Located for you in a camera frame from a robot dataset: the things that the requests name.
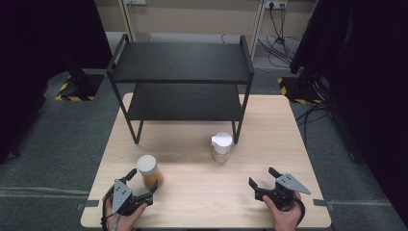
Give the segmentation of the white metal frame post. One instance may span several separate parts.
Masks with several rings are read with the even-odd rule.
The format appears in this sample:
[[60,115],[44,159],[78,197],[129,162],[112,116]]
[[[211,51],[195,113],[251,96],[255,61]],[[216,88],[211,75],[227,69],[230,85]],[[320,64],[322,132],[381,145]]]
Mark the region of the white metal frame post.
[[252,1],[255,1],[257,3],[257,10],[255,13],[255,19],[252,26],[252,34],[248,39],[248,47],[250,48],[251,60],[254,60],[256,54],[256,47],[258,44],[258,38],[262,29],[266,0],[252,0]]
[[126,30],[126,33],[128,35],[128,38],[130,41],[135,42],[137,39],[135,38],[134,35],[134,30],[132,26],[132,18],[129,12],[129,5],[128,5],[128,0],[117,0],[118,5],[122,14],[122,20],[124,23],[124,27]]

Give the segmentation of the person's right hand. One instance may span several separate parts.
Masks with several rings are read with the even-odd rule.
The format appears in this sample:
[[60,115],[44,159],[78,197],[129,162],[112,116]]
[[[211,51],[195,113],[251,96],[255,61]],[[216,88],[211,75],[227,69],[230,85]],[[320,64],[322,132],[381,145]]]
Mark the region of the person's right hand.
[[272,215],[275,231],[295,231],[302,215],[301,207],[297,202],[293,204],[290,211],[283,212],[278,210],[274,202],[266,195],[263,196],[263,201]]

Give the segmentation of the orange spice jar white lid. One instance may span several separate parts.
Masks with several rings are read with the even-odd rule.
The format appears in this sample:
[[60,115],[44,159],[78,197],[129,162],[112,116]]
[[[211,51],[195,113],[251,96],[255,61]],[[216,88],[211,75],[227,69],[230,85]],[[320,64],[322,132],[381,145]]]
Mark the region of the orange spice jar white lid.
[[155,183],[161,187],[164,183],[164,176],[158,168],[157,160],[152,155],[143,155],[139,157],[137,169],[142,175],[144,186],[150,189]]

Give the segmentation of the black curtain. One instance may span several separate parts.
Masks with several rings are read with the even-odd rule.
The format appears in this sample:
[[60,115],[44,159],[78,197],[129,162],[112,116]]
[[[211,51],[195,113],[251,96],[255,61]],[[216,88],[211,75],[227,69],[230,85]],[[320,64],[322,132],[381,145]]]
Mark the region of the black curtain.
[[112,53],[94,0],[0,0],[0,164],[65,71],[104,68]]
[[318,78],[358,156],[408,227],[408,0],[317,0],[291,71]]

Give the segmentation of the person's left hand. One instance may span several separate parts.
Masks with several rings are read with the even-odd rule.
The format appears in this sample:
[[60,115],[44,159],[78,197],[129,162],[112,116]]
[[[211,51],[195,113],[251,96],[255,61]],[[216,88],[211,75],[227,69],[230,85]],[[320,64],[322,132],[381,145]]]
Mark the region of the person's left hand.
[[132,231],[137,219],[143,214],[147,208],[147,204],[144,203],[130,216],[121,216],[119,214],[112,214],[113,202],[110,198],[105,203],[105,221],[108,231]]

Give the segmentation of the beige powder jar white cap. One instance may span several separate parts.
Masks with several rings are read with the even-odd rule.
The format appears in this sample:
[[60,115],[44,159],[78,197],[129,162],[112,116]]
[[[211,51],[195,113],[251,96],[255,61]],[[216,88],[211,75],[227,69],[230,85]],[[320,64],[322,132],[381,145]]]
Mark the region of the beige powder jar white cap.
[[233,138],[226,132],[220,132],[211,137],[213,148],[213,159],[219,163],[225,163],[229,158],[229,153],[233,144]]

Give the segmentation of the white wall outlet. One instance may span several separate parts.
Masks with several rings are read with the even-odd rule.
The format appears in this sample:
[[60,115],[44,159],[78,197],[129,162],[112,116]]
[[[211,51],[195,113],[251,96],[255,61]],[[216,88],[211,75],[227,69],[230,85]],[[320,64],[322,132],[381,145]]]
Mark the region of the white wall outlet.
[[270,10],[284,10],[287,8],[288,0],[267,0],[265,8]]

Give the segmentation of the stand base with striped tape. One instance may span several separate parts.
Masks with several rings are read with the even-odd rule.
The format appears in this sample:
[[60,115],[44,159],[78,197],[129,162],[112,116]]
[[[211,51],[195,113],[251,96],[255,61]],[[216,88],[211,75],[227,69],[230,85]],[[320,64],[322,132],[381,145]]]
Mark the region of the stand base with striped tape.
[[86,74],[85,80],[68,76],[62,84],[56,100],[59,101],[92,101],[104,78],[103,74]]
[[290,102],[319,104],[323,102],[317,90],[318,78],[300,71],[296,77],[284,76],[278,79],[281,94]]

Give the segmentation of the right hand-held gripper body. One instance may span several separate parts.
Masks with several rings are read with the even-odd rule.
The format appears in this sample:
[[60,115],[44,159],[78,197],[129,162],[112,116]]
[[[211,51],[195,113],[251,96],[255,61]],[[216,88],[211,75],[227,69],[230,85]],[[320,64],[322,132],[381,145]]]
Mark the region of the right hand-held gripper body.
[[260,188],[258,192],[254,192],[256,200],[263,200],[263,196],[269,197],[280,211],[289,211],[293,203],[297,200],[295,192],[310,194],[311,191],[300,183],[290,173],[282,174],[279,178],[275,178],[275,188],[272,190]]

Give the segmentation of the black two-tier shelf rack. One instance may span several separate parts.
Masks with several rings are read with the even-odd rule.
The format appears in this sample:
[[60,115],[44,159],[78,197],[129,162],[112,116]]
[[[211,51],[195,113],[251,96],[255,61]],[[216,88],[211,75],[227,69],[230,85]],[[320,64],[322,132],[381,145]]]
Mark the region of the black two-tier shelf rack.
[[237,43],[120,38],[106,68],[135,143],[146,120],[229,121],[240,138],[254,78],[246,37]]

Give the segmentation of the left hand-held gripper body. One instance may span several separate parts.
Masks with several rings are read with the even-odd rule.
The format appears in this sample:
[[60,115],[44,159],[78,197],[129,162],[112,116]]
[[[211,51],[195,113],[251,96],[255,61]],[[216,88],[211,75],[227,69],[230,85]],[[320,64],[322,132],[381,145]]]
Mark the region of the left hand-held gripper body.
[[116,179],[113,190],[112,213],[123,216],[132,215],[142,204],[153,204],[153,193],[133,195],[133,190],[127,186],[125,179]]

